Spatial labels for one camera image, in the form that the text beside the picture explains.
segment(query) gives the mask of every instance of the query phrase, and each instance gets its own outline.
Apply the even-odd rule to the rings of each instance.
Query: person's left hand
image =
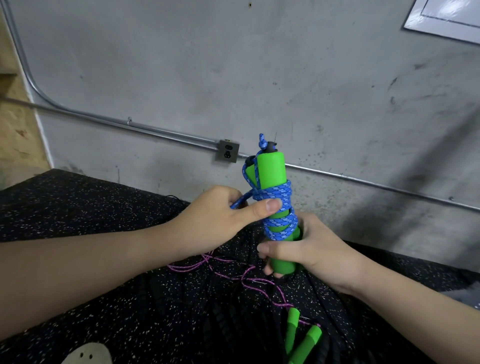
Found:
[[[230,206],[242,196],[231,187],[214,186],[198,196],[180,215],[160,225],[168,239],[181,247],[182,255],[203,254],[235,236],[246,225],[276,213],[280,199],[267,199],[240,209]]]

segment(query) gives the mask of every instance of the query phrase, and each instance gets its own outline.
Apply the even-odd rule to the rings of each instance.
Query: hand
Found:
[[[246,225],[276,213],[280,199],[267,199],[232,210],[242,196],[239,190],[214,186],[198,196],[180,215],[160,225],[169,240],[181,247],[183,258],[210,252],[235,236]]]
[[[297,217],[303,239],[261,243],[257,246],[259,256],[300,263],[335,290],[352,294],[358,287],[361,273],[371,261],[343,242],[315,215],[298,212]],[[270,263],[264,272],[267,275],[273,273]]]

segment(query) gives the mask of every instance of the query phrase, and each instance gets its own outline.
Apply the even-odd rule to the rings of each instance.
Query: pink cord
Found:
[[[254,291],[257,291],[257,292],[260,292],[262,295],[264,295],[273,305],[277,306],[277,307],[293,307],[293,305],[291,303],[288,303],[287,300],[285,299],[285,295],[283,294],[283,291],[282,289],[277,286],[274,282],[272,282],[271,280],[268,280],[268,279],[264,279],[264,278],[247,278],[246,275],[252,270],[252,269],[255,269],[257,268],[256,266],[254,265],[250,265],[247,270],[245,270],[245,272],[243,272],[243,274],[241,276],[237,276],[237,277],[229,277],[229,276],[226,276],[224,274],[221,274],[221,273],[218,273],[218,272],[214,272],[212,266],[210,265],[210,259],[213,259],[213,260],[216,260],[216,261],[219,261],[219,262],[223,262],[223,263],[234,263],[236,262],[235,260],[229,260],[229,259],[222,259],[222,258],[218,258],[216,256],[212,256],[210,254],[202,254],[202,261],[201,262],[198,262],[196,264],[192,264],[190,266],[174,266],[174,265],[167,265],[167,267],[174,271],[174,272],[177,272],[177,273],[188,273],[188,272],[192,272],[193,270],[196,270],[197,268],[199,268],[200,266],[202,266],[203,264],[207,264],[208,265],[208,268],[217,276],[219,277],[222,277],[222,278],[225,278],[225,279],[228,279],[228,280],[240,280],[240,282],[242,283],[242,286],[245,287],[245,288],[248,288],[249,290],[254,290]],[[249,286],[248,284],[245,284],[244,281],[246,280],[249,280],[249,281],[252,281],[252,282],[263,282],[263,283],[268,283],[268,284],[273,284],[275,285],[275,287],[277,288],[278,292],[280,293],[280,296],[282,297],[282,301],[283,303],[277,303],[277,302],[273,302],[272,299],[270,298],[270,296],[268,296],[268,294],[259,289],[259,288],[256,288],[256,287],[252,287],[252,286]],[[303,320],[299,320],[299,323],[303,324],[303,325],[311,325],[310,323],[306,322],[306,321],[303,321]]]

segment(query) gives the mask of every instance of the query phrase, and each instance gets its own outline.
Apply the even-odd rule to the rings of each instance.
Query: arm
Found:
[[[480,363],[480,312],[373,262],[315,215],[297,215],[303,240],[262,243],[260,256],[303,264],[335,290],[364,301],[437,363]],[[270,265],[265,273],[272,273]]]
[[[0,340],[85,303],[145,271],[214,250],[277,212],[263,200],[230,209],[240,191],[216,186],[175,219],[138,231],[0,244]]]

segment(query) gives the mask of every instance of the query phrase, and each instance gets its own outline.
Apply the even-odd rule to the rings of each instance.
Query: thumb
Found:
[[[272,241],[257,245],[257,250],[270,258],[301,263],[300,242]]]
[[[252,222],[269,217],[281,209],[281,207],[282,200],[279,198],[267,199],[255,202],[250,206],[237,210],[236,215],[245,226]]]

